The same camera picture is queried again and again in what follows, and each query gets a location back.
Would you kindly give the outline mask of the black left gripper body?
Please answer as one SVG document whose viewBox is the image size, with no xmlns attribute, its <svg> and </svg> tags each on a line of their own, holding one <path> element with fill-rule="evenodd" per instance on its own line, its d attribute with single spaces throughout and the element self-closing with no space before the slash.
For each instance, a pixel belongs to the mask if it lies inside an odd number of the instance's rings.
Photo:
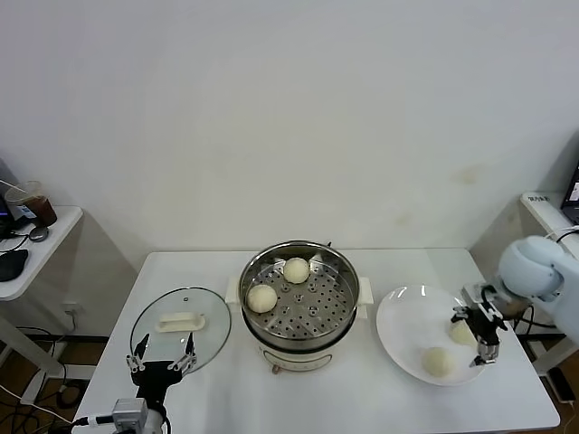
<svg viewBox="0 0 579 434">
<path fill-rule="evenodd" d="M 171 368 L 169 361 L 145 362 L 144 369 L 131 370 L 131 380 L 138 388 L 137 398 L 163 401 L 169 387 L 182 381 L 182 373 Z"/>
</svg>

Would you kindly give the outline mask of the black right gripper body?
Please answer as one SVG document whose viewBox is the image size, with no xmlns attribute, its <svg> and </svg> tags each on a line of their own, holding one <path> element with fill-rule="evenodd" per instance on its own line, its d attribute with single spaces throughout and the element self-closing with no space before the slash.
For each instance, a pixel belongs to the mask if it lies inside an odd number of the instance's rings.
<svg viewBox="0 0 579 434">
<path fill-rule="evenodd" d="M 467 308 L 466 323 L 479 344 L 487 346 L 499 345 L 497 329 L 505 329 L 502 319 L 492 315 L 488 319 L 485 312 L 480 308 Z"/>
</svg>

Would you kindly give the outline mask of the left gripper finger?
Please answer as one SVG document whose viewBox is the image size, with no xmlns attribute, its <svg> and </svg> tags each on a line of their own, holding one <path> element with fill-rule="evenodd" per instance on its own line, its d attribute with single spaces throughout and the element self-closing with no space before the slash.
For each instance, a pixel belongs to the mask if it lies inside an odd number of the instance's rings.
<svg viewBox="0 0 579 434">
<path fill-rule="evenodd" d="M 141 372 L 145 370 L 143 363 L 143 356 L 147 350 L 147 344 L 150 334 L 145 334 L 144 337 L 137 343 L 130 354 L 126 356 L 126 362 L 131 372 Z"/>
<path fill-rule="evenodd" d="M 190 333 L 186 340 L 184 355 L 178 360 L 173 361 L 169 365 L 169 370 L 180 373 L 189 373 L 195 366 L 196 361 L 197 356 L 195 352 L 194 335 Z"/>
</svg>

